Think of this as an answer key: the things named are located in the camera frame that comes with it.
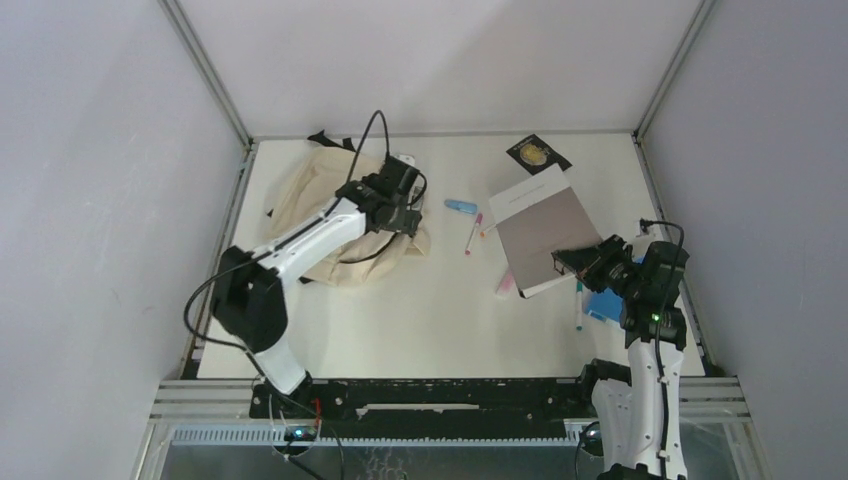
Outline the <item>blue notebook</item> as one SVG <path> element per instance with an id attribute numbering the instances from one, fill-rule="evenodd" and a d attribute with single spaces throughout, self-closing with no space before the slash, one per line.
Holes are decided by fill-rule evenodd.
<path id="1" fill-rule="evenodd" d="M 586 315 L 602 322 L 620 323 L 623 300 L 612 290 L 590 292 L 584 301 L 583 311 Z"/>

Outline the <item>grey and white book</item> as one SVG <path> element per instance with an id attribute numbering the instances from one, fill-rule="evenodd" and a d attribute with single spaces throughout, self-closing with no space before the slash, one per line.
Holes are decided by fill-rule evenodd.
<path id="1" fill-rule="evenodd" d="M 556 165 L 489 199 L 495 230 L 519 296 L 530 298 L 565 279 L 558 250 L 597 245 L 602 237 Z"/>

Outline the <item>beige canvas student bag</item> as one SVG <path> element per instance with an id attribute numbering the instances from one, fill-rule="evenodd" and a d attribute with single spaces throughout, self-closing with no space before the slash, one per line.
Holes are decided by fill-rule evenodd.
<path id="1" fill-rule="evenodd" d="M 347 178 L 355 154 L 351 138 L 337 142 L 319 132 L 307 140 L 313 147 L 297 173 L 278 191 L 269 211 L 269 240 L 318 213 Z M 381 232 L 348 242 L 308 270 L 302 279 L 335 287 L 360 286 L 384 277 L 404 259 L 430 253 L 431 238 L 426 224 L 421 222 L 413 237 Z"/>

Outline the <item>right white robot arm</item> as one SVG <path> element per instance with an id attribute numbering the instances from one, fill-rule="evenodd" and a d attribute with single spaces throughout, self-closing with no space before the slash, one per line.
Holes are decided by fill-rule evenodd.
<path id="1" fill-rule="evenodd" d="M 596 246 L 553 252 L 595 293 L 620 298 L 625 365 L 594 360 L 585 366 L 579 406 L 598 417 L 604 479 L 685 479 L 680 438 L 680 380 L 687 322 L 677 307 L 690 258 L 682 242 L 654 241 L 641 260 L 613 235 Z"/>

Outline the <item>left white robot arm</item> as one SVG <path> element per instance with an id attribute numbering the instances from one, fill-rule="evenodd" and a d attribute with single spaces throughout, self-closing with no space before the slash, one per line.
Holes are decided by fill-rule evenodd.
<path id="1" fill-rule="evenodd" d="M 309 374 L 293 353 L 285 290 L 343 245 L 369 233 L 413 236 L 422 219 L 413 190 L 421 172 L 386 156 L 380 169 L 338 188 L 321 210 L 252 250 L 221 256 L 210 309 L 275 390 L 274 404 L 290 417 L 305 414 L 313 394 Z"/>

